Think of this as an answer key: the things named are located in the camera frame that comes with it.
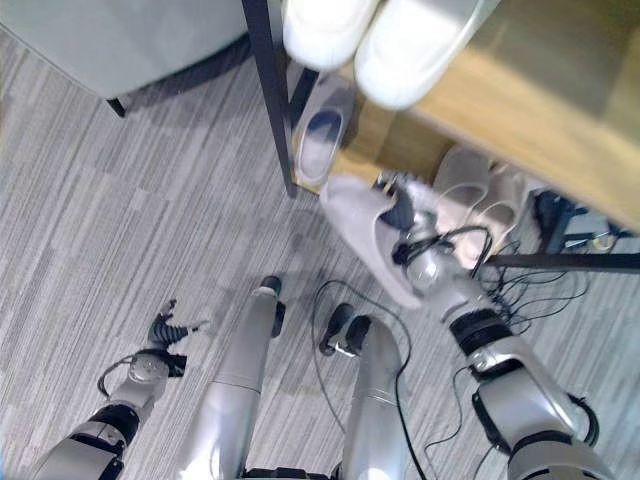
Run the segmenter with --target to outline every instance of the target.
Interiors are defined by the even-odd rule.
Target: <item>white sneaker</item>
[[[283,12],[287,53],[313,70],[335,70],[353,57],[377,4],[378,0],[289,0]]]
[[[389,0],[356,54],[356,82],[392,110],[422,98],[500,0]]]

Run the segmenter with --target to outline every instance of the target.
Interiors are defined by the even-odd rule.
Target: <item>black metal frame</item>
[[[287,59],[282,46],[282,15],[280,2],[242,0],[251,48],[258,67],[264,102],[269,114],[287,194],[295,197],[293,183],[291,131],[307,101],[317,73],[304,70],[293,89],[291,102],[287,86]],[[640,273],[640,253],[637,254],[561,254],[565,229],[575,215],[575,208],[566,201],[558,218],[543,231],[539,253],[534,255],[494,255],[487,264],[501,267],[553,270],[592,270],[616,273]]]
[[[116,112],[116,115],[118,115],[120,118],[124,118],[124,114],[126,111],[120,103],[120,100],[118,100],[117,98],[110,98],[107,100],[107,103],[113,109],[113,111]]]

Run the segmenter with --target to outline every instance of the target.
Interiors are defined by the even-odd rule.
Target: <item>striped carpet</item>
[[[153,314],[175,296],[179,322],[210,323],[176,348],[189,355],[187,374],[169,383],[122,477],[174,478],[181,438],[247,293],[274,272],[288,310],[271,346],[248,465],[329,473],[343,436],[311,361],[313,294],[340,278],[395,307],[323,220],[316,198],[285,196],[247,43],[125,97],[124,120],[4,34],[0,72],[5,478],[27,478],[39,455],[88,418],[101,402],[97,377],[141,346]],[[598,412],[597,450],[620,479],[640,473],[639,281],[592,275],[588,295],[525,334],[560,383]],[[545,295],[571,288],[552,285]],[[323,311],[341,299],[349,297],[333,291]],[[462,357],[428,313],[403,318],[416,348],[406,375],[410,429],[426,465],[422,445],[456,426],[451,375]],[[342,422],[356,368],[320,359]],[[488,447],[470,405],[475,383],[463,375],[458,387],[461,432],[429,451],[443,479],[471,479]],[[505,478],[505,466],[491,453],[477,478]]]

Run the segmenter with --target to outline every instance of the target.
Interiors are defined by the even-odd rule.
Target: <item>metal leg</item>
[[[120,100],[118,100],[117,98],[111,98],[107,100],[107,103],[113,109],[113,111],[116,112],[116,115],[118,115],[120,118],[124,118],[125,109],[120,103]]]
[[[297,188],[291,175],[292,162],[289,149],[291,119],[289,118],[285,57],[283,52],[277,52],[279,49],[274,45],[269,2],[267,0],[242,0],[242,6],[249,29],[251,49],[258,67],[264,103],[267,106],[271,131],[280,160],[284,185],[287,194],[290,197],[295,197]],[[279,34],[280,32],[276,33],[278,34],[276,38],[279,39],[281,34]]]
[[[606,273],[640,273],[640,253],[555,255],[494,255],[486,265],[541,270],[588,270]]]
[[[344,442],[340,478],[404,479],[409,458],[395,378],[402,360],[391,331],[369,317]]]
[[[263,281],[252,293],[189,429],[180,462],[181,479],[225,480],[242,475],[279,311],[277,290],[273,282]]]

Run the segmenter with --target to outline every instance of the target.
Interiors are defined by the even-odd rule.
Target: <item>shoe rack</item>
[[[285,64],[278,61],[279,2],[243,4],[293,195],[291,106]],[[352,77],[351,66],[341,74]],[[421,101],[390,112],[359,97],[357,112],[334,171],[373,180],[382,169],[395,168],[429,180],[443,152],[459,142],[640,231],[636,0],[502,0]]]

